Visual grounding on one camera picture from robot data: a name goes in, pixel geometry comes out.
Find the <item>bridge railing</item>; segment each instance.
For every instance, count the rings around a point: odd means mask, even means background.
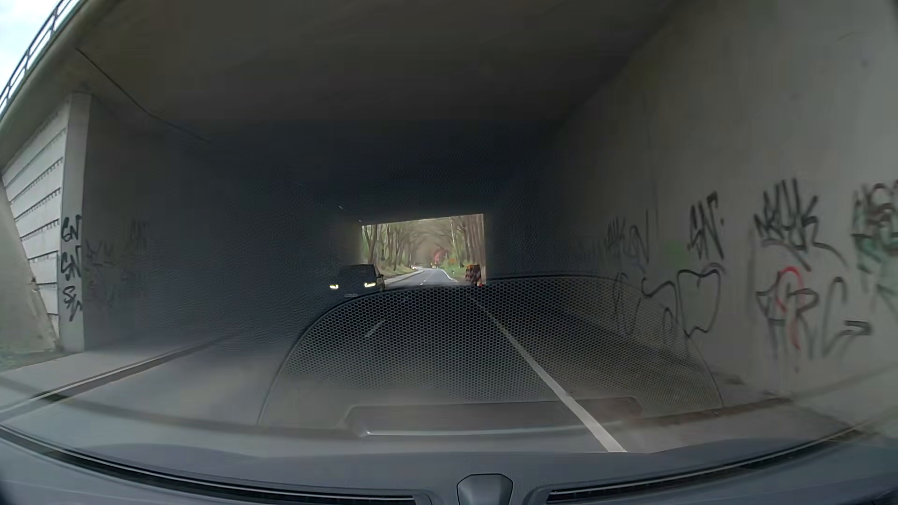
[[[62,28],[68,22],[70,14],[75,7],[83,0],[59,0],[53,8],[53,12],[47,17],[47,20],[40,26],[38,34],[34,36],[19,64],[13,70],[3,91],[0,91],[0,120],[3,120],[6,110],[13,103],[16,94],[22,87],[22,83],[28,78],[31,70],[40,61],[44,51],[53,42],[56,36],[62,31]]]

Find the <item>tunnel exit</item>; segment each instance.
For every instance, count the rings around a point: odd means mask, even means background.
[[[388,281],[483,284],[486,247],[483,215],[437,217],[362,226],[360,261]]]

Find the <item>concrete pillar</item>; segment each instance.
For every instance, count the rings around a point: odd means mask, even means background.
[[[70,98],[65,170],[62,183],[62,225],[59,228],[59,335],[64,350],[84,350],[84,298],[82,291],[82,204],[84,159],[91,97],[76,93]]]

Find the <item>car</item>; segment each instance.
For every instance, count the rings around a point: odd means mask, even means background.
[[[329,288],[344,298],[354,298],[384,291],[386,284],[383,282],[383,274],[375,265],[362,263],[340,268],[336,281]]]

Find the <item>sidewalk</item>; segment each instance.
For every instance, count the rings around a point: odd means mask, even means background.
[[[211,342],[182,334],[154,335],[102,346],[0,373],[0,409]]]

